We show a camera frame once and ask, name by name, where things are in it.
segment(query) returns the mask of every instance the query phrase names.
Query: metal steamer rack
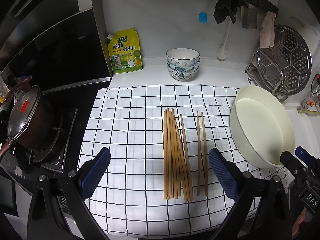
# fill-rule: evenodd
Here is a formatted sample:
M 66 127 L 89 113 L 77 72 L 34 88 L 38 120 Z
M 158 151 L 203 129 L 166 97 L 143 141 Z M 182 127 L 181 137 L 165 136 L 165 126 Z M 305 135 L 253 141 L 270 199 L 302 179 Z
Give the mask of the metal steamer rack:
M 283 103 L 288 96 L 305 88 L 311 66 L 311 54 L 301 35 L 288 26 L 276 25 L 274 46 L 259 47 L 252 55 L 246 73 L 255 85 L 268 90 Z

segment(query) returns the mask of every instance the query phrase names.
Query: checkered tablecloth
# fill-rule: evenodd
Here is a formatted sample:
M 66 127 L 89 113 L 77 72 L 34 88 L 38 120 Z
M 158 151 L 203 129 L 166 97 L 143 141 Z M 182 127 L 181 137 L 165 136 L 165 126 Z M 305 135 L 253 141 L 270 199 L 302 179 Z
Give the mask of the checkered tablecloth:
M 222 223 L 234 201 L 225 195 L 212 169 L 209 169 L 208 196 L 204 195 L 203 171 L 201 195 L 196 194 L 196 111 L 204 114 L 208 151 L 217 147 L 241 171 L 250 171 L 263 179 L 277 174 L 285 187 L 289 184 L 289 172 L 285 168 L 258 169 L 237 151 L 229 126 L 237 90 L 186 84 L 113 87 L 98 91 L 78 167 L 94 158 L 102 147 L 110 149 L 110 166 L 93 196 L 85 201 L 106 233 L 165 238 L 195 234 L 217 228 Z M 166 107 L 173 108 L 176 116 L 183 116 L 193 202 L 184 203 L 183 196 L 177 200 L 163 198 L 162 118 Z M 248 217 L 255 214 L 258 203 L 259 198 L 256 198 Z

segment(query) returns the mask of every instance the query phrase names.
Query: pair of chopsticks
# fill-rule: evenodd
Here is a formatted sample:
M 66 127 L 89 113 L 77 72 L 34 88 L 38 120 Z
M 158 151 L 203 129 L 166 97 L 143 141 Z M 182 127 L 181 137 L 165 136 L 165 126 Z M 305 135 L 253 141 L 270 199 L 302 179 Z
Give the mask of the pair of chopsticks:
M 184 130 L 182 115 L 180 115 L 183 148 L 186 158 L 183 155 L 181 137 L 174 115 L 167 108 L 164 111 L 163 147 L 164 147 L 164 199 L 171 199 L 181 196 L 181 182 L 185 202 L 193 201 L 193 191 L 190 176 L 190 164 L 187 149 L 186 134 Z
M 203 142 L 204 142 L 204 181 L 205 181 L 205 190 L 204 195 L 208 195 L 208 151 L 207 151 L 207 138 L 205 134 L 205 124 L 203 118 L 203 112 L 201 112 L 201 121 L 202 121 L 202 132 L 203 132 Z M 200 185 L 201 185 L 201 140 L 200 140 L 200 121 L 199 113 L 197 111 L 197 134 L 198 134 L 198 187 L 197 195 L 200 195 Z

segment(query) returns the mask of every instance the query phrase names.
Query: red label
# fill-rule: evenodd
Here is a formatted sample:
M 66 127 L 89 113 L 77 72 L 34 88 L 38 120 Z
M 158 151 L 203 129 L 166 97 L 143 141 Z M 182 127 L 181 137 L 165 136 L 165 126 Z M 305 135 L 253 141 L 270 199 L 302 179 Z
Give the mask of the red label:
M 20 108 L 20 112 L 24 112 L 29 104 L 29 101 L 24 101 L 23 105 Z

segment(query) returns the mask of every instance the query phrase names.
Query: white brush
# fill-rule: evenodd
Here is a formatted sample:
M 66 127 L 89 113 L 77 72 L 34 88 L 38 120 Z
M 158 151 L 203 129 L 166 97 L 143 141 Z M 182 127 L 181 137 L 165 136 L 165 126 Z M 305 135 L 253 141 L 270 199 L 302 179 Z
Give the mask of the white brush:
M 230 27 L 231 27 L 231 19 L 229 21 L 229 27 L 228 27 L 228 32 L 227 32 L 227 36 L 226 36 L 226 39 L 223 43 L 223 46 L 220 46 L 220 48 L 218 49 L 218 52 L 217 52 L 217 57 L 218 59 L 220 60 L 225 60 L 226 59 L 226 55 L 227 55 L 227 51 L 226 51 L 226 48 L 225 48 L 225 45 L 227 43 L 227 40 L 228 40 L 228 36 L 229 36 L 229 32 L 230 32 Z

